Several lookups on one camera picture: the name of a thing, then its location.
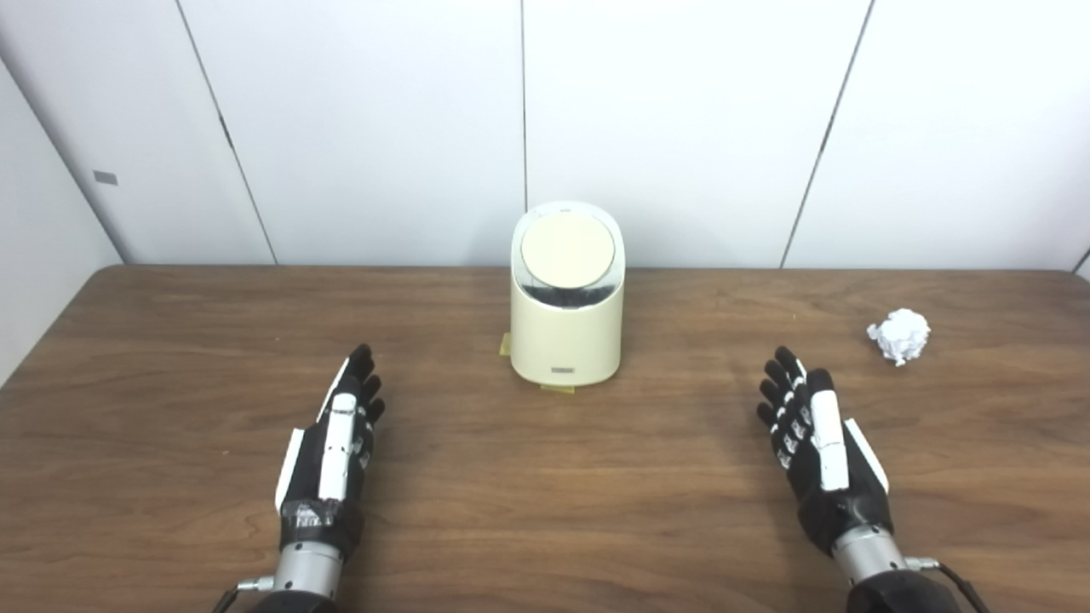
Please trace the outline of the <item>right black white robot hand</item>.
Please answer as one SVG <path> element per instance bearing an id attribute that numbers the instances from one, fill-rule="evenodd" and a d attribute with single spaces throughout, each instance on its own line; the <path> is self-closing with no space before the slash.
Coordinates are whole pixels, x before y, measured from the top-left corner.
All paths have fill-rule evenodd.
<path id="1" fill-rule="evenodd" d="M 766 362 L 756 408 L 785 471 L 807 539 L 831 554 L 860 527 L 894 532 L 888 478 L 856 420 L 840 411 L 832 374 L 808 369 L 786 347 Z"/>

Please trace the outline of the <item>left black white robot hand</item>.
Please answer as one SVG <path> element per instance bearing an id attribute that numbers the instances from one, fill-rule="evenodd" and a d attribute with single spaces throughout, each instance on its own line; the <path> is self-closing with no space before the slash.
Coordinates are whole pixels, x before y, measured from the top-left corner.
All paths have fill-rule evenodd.
<path id="1" fill-rule="evenodd" d="M 364 530 L 363 489 L 385 404 L 370 345 L 340 365 L 315 422 L 293 428 L 278 478 L 275 505 L 280 546 L 316 542 L 342 561 L 358 551 Z"/>

